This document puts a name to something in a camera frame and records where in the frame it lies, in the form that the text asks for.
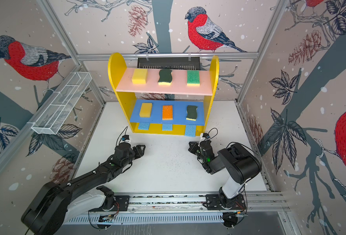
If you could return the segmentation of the blue sponge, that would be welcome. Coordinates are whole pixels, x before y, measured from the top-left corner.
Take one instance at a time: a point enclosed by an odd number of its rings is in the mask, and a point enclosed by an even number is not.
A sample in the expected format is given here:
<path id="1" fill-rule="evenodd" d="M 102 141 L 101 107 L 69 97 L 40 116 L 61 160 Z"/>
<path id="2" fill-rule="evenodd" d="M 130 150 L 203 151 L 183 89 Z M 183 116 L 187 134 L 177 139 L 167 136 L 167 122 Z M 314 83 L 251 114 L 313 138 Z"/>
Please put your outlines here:
<path id="1" fill-rule="evenodd" d="M 195 137 L 196 136 L 196 126 L 195 125 L 186 125 L 184 135 L 186 137 Z"/>
<path id="2" fill-rule="evenodd" d="M 150 123 L 147 123 L 147 122 L 141 122 L 138 125 L 139 130 L 149 130 L 149 128 L 150 128 Z"/>
<path id="3" fill-rule="evenodd" d="M 173 131 L 173 125 L 172 124 L 162 124 L 162 131 Z"/>

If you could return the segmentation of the dark green wavy sponge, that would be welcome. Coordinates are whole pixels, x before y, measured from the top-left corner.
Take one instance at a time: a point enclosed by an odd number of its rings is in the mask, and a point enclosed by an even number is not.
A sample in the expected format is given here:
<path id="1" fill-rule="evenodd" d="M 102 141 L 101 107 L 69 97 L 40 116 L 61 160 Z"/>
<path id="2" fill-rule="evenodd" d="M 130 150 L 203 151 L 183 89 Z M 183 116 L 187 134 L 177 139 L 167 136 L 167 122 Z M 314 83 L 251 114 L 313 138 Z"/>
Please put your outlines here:
<path id="1" fill-rule="evenodd" d="M 196 121 L 198 117 L 197 109 L 198 107 L 195 105 L 188 105 L 186 120 Z"/>
<path id="2" fill-rule="evenodd" d="M 170 86 L 173 81 L 172 70 L 170 69 L 161 69 L 159 71 L 159 80 L 158 85 L 160 86 Z"/>

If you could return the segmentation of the yellow orange-tinted sponge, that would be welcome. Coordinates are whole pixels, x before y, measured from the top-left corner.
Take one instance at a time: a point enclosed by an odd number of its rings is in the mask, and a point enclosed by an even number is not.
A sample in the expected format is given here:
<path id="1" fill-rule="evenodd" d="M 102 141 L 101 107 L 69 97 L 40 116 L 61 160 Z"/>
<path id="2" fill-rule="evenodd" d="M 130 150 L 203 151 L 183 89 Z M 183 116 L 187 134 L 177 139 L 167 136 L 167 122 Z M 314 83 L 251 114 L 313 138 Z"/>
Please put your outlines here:
<path id="1" fill-rule="evenodd" d="M 143 102 L 141 104 L 140 112 L 139 112 L 139 117 L 141 118 L 150 118 L 151 112 L 152 112 L 152 103 L 148 102 Z"/>

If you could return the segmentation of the orange sponge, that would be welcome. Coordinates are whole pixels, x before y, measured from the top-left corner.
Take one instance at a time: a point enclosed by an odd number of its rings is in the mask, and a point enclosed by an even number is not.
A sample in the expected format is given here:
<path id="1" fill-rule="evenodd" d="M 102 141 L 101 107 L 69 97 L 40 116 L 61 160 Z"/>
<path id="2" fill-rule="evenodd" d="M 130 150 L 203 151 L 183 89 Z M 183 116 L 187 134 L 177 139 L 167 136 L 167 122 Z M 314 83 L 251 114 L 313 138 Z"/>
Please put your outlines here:
<path id="1" fill-rule="evenodd" d="M 173 106 L 172 105 L 163 105 L 162 120 L 173 120 Z"/>

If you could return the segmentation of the bright green sponge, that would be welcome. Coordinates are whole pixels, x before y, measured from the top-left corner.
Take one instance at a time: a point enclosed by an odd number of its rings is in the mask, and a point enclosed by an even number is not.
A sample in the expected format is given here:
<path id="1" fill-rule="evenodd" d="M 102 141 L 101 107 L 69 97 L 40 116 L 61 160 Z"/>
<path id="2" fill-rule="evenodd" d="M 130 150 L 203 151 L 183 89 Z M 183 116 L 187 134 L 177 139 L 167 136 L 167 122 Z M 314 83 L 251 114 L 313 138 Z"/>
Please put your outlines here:
<path id="1" fill-rule="evenodd" d="M 200 86 L 200 73 L 198 70 L 187 71 L 187 86 Z"/>

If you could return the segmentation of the plain yellow sponge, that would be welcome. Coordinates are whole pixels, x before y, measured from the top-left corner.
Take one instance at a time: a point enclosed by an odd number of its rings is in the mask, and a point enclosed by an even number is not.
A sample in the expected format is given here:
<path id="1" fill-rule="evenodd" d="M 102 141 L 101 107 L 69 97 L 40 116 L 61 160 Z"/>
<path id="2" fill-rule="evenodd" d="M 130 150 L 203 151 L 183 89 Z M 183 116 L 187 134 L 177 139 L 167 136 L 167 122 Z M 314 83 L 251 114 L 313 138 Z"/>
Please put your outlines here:
<path id="1" fill-rule="evenodd" d="M 135 69 L 132 75 L 132 83 L 136 85 L 146 84 L 148 69 Z"/>

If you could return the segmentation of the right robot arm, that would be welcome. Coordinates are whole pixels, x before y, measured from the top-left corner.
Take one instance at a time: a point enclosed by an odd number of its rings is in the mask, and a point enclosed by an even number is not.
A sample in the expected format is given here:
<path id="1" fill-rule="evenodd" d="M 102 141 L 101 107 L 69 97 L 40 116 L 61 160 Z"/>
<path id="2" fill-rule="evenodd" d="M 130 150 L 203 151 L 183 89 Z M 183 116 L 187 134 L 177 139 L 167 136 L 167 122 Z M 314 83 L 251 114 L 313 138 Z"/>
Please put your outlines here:
<path id="1" fill-rule="evenodd" d="M 211 141 L 189 142 L 188 151 L 197 156 L 197 160 L 209 174 L 223 169 L 229 173 L 226 183 L 220 188 L 220 198 L 233 199 L 243 190 L 245 184 L 262 170 L 261 161 L 248 151 L 248 148 L 237 142 L 214 154 Z"/>

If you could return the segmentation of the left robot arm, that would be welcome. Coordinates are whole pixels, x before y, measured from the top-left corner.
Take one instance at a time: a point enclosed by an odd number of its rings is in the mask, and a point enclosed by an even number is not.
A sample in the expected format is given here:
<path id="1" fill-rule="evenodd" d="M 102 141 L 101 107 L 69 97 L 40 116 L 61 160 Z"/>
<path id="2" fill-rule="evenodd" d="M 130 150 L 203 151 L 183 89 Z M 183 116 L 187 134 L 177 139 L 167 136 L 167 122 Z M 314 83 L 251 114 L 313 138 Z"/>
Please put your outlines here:
<path id="1" fill-rule="evenodd" d="M 124 167 L 144 155 L 145 145 L 121 143 L 107 161 L 91 172 L 62 184 L 48 182 L 40 189 L 21 221 L 36 235 L 53 235 L 64 223 L 69 204 L 94 187 L 112 181 Z"/>

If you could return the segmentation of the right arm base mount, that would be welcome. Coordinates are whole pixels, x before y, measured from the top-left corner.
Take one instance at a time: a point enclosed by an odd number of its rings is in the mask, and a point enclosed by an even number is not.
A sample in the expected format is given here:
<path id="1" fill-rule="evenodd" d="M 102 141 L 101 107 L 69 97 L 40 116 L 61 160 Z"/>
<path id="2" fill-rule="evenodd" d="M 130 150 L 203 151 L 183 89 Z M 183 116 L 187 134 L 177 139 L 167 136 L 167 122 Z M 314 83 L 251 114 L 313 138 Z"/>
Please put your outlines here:
<path id="1" fill-rule="evenodd" d="M 232 199 L 220 194 L 207 194 L 202 204 L 208 210 L 241 210 L 246 209 L 246 203 L 242 194 Z"/>

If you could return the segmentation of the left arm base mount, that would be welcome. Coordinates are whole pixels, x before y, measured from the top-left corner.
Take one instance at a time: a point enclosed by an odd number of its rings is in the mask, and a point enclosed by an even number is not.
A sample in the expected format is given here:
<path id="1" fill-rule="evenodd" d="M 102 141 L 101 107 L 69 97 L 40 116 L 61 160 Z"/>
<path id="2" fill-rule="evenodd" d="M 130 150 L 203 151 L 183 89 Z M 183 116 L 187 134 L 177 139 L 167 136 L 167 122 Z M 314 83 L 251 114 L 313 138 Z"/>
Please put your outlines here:
<path id="1" fill-rule="evenodd" d="M 126 212 L 129 205 L 130 196 L 115 195 L 113 199 L 106 197 L 101 207 L 91 209 L 90 212 Z"/>

